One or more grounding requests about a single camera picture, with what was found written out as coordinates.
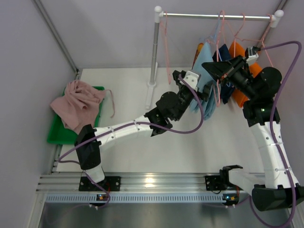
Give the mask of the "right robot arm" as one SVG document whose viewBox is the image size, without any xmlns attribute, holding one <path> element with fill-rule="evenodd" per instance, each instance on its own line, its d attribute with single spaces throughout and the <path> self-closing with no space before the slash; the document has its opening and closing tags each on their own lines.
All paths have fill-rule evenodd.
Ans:
<svg viewBox="0 0 304 228">
<path fill-rule="evenodd" d="M 304 188 L 293 174 L 284 149 L 280 117 L 273 108 L 282 75 L 274 67 L 265 67 L 252 76 L 246 59 L 237 56 L 223 62 L 205 62 L 202 67 L 221 85 L 231 83 L 248 101 L 243 114 L 256 140 L 264 167 L 264 180 L 243 170 L 239 165 L 220 170 L 226 185 L 236 185 L 247 192 L 259 211 L 287 209 L 304 200 Z"/>
</svg>

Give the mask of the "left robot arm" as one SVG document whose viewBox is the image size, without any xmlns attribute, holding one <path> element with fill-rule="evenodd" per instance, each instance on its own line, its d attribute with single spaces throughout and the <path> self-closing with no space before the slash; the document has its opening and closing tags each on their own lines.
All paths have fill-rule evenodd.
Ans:
<svg viewBox="0 0 304 228">
<path fill-rule="evenodd" d="M 179 121 L 193 99 L 206 101 L 211 83 L 199 88 L 200 76 L 193 71 L 174 71 L 173 79 L 179 88 L 177 93 L 166 92 L 156 102 L 156 107 L 137 119 L 107 128 L 85 125 L 78 134 L 75 147 L 78 162 L 93 184 L 102 185 L 105 173 L 102 168 L 101 149 L 138 137 L 153 137 L 172 131 L 172 121 Z"/>
</svg>

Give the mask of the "pink trousers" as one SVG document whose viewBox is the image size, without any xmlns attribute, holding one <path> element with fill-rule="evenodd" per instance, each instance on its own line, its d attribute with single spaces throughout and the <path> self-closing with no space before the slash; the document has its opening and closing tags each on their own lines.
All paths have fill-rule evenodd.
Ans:
<svg viewBox="0 0 304 228">
<path fill-rule="evenodd" d="M 114 96 L 110 89 L 98 90 L 81 80 L 74 80 L 67 84 L 64 95 L 56 98 L 50 107 L 61 118 L 65 128 L 79 134 L 85 125 L 95 125 L 99 105 L 107 92 L 113 102 Z"/>
</svg>

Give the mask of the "pink hanger of blue trousers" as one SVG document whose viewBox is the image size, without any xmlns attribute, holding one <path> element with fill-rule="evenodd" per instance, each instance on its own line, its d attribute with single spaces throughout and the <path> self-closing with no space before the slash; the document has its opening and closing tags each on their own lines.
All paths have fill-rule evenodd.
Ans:
<svg viewBox="0 0 304 228">
<path fill-rule="evenodd" d="M 213 44 L 215 46 L 216 50 L 216 60 L 217 62 L 221 60 L 220 54 L 219 54 L 219 42 L 222 35 L 222 31 L 224 29 L 224 22 L 225 22 L 225 11 L 221 10 L 217 17 L 217 23 L 211 32 L 211 34 L 204 38 L 203 41 L 206 41 L 207 43 Z M 212 85 L 213 86 L 213 94 L 215 99 L 216 107 L 220 107 L 220 87 L 219 87 L 219 80 L 216 80 L 216 83 Z"/>
</svg>

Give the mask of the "light blue trousers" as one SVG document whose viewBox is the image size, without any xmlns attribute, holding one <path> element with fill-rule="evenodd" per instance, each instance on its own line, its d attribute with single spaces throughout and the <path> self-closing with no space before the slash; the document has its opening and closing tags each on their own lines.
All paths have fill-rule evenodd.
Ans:
<svg viewBox="0 0 304 228">
<path fill-rule="evenodd" d="M 211 47 L 209 43 L 205 43 L 200 54 L 198 55 L 198 58 L 192 68 L 192 70 L 196 73 L 200 74 L 200 80 L 198 82 L 198 91 L 202 92 L 203 87 L 207 83 L 213 83 L 215 84 L 216 81 L 210 76 L 210 74 L 201 66 L 202 63 L 204 62 L 213 62 L 212 58 L 212 53 L 211 53 Z M 208 101 L 202 101 L 200 99 L 200 103 L 204 112 L 204 120 L 209 119 L 215 109 L 216 109 L 216 104 L 215 104 L 215 99 L 214 99 L 214 94 L 213 94 L 213 87 L 210 92 L 210 97 Z"/>
</svg>

